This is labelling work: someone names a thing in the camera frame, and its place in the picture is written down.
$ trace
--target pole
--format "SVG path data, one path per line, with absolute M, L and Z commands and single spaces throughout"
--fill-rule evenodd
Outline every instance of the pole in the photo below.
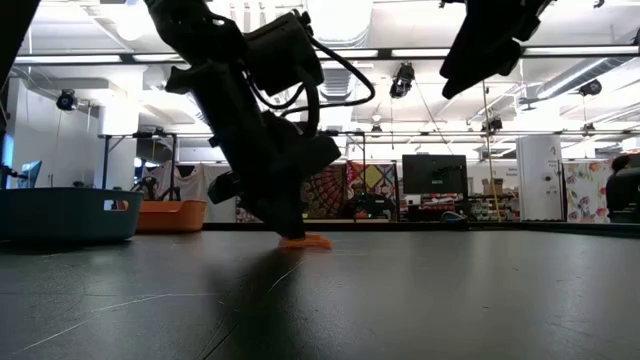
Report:
M 169 201 L 173 201 L 173 191 L 175 188 L 175 169 L 176 169 L 176 143 L 178 142 L 178 136 L 176 134 L 172 134 L 171 138 L 173 139 L 173 144 L 171 145 L 171 179 L 170 188 L 169 188 Z
M 104 160 L 102 161 L 102 190 L 107 188 L 107 169 L 109 168 L 109 141 L 111 135 L 104 137 Z

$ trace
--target teal bin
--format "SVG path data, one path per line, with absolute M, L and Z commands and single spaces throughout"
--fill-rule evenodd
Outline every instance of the teal bin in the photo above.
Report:
M 141 192 L 84 188 L 0 191 L 1 240 L 111 241 L 136 231 Z

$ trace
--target ceiling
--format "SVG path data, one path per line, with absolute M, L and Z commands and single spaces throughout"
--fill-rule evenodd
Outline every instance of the ceiling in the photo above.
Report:
M 231 1 L 227 16 L 238 19 L 236 9 L 243 11 L 245 31 L 250 30 L 252 17 L 259 14 L 260 23 L 265 22 L 266 11 L 276 14 L 292 8 L 303 8 L 303 0 L 245 1 L 244 8 L 235 6 L 242 2 Z M 122 53 L 122 52 L 168 52 L 171 51 L 155 33 L 148 16 L 136 16 L 118 1 L 102 3 L 94 1 L 43 1 L 23 42 L 22 54 L 60 53 Z M 364 47 L 410 48 L 449 47 L 464 18 L 464 6 L 447 5 L 438 8 L 439 1 L 373 1 L 371 23 Z M 311 14 L 320 25 L 331 14 Z M 604 7 L 593 9 L 588 0 L 559 0 L 542 15 L 542 25 L 527 45 L 602 45 L 628 44 L 640 26 L 640 0 L 607 0 Z M 124 25 L 135 24 L 135 29 Z M 127 41 L 131 31 L 140 37 Z M 523 112 L 526 106 L 518 105 L 518 98 L 525 95 L 525 88 L 550 81 L 580 63 L 582 59 L 526 59 L 507 77 L 495 76 L 479 84 L 453 100 L 441 96 L 445 79 L 440 77 L 442 61 L 414 61 L 416 83 L 412 91 L 402 99 L 391 99 L 388 95 L 391 78 L 400 66 L 398 61 L 366 61 L 358 68 L 376 88 L 373 101 L 356 107 L 347 115 L 351 122 L 345 130 L 368 131 L 372 116 L 379 115 L 385 131 L 479 131 L 485 119 L 484 104 L 494 102 L 500 108 L 491 111 L 499 114 L 505 129 L 571 129 L 578 130 L 587 120 L 597 120 L 597 129 L 628 129 L 640 126 L 638 113 L 631 112 L 619 119 L 608 119 L 617 112 L 640 102 L 640 61 L 634 59 L 598 79 L 603 84 L 603 93 L 596 97 L 582 98 L 565 94 L 553 100 L 534 104 L 531 112 Z M 55 83 L 58 79 L 107 79 L 116 89 L 127 73 L 145 72 L 144 92 L 140 102 L 141 125 L 159 125 L 180 132 L 204 132 L 198 120 L 198 109 L 186 97 L 161 91 L 169 74 L 167 65 L 151 66 L 56 66 L 34 67 L 31 74 L 38 84 Z M 86 92 L 86 100 L 104 103 L 104 97 L 113 95 L 104 91 Z M 367 95 L 361 84 L 356 85 L 354 96 Z M 297 105 L 306 101 L 302 96 Z M 388 142 L 385 137 L 372 138 L 368 142 Z M 504 144 L 513 144 L 514 139 L 501 139 Z M 582 141 L 567 138 L 563 141 Z M 619 137 L 602 137 L 591 143 L 610 147 L 620 141 Z M 440 137 L 416 138 L 394 137 L 394 141 L 442 142 Z M 455 139 L 456 142 L 483 142 L 482 138 Z

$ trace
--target white column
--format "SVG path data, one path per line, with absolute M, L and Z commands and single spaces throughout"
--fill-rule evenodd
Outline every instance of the white column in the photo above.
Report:
M 562 161 L 560 136 L 527 136 L 518 139 L 521 220 L 561 220 Z
M 127 72 L 122 79 L 111 79 L 114 84 L 120 87 L 122 94 L 117 94 L 105 106 L 100 108 L 100 134 L 103 135 L 123 135 L 133 134 L 138 131 L 138 121 L 140 105 L 139 94 L 143 90 L 143 72 L 146 68 L 138 71 Z M 111 139 L 110 147 L 118 142 L 117 138 Z M 107 168 L 106 188 L 113 189 L 121 187 L 129 190 L 133 186 L 135 167 L 133 165 L 136 157 L 137 140 L 125 139 L 109 153 Z M 99 144 L 96 151 L 95 185 L 102 187 L 102 169 L 104 163 L 104 141 Z

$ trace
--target person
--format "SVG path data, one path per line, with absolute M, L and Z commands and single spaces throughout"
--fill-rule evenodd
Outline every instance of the person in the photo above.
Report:
M 627 155 L 620 156 L 613 160 L 611 164 L 613 175 L 607 180 L 607 208 L 609 209 L 609 219 L 611 223 L 629 223 L 632 222 L 627 214 L 629 205 L 629 194 L 627 187 L 623 186 L 623 182 L 616 179 L 616 175 L 624 170 L 631 168 L 631 157 Z

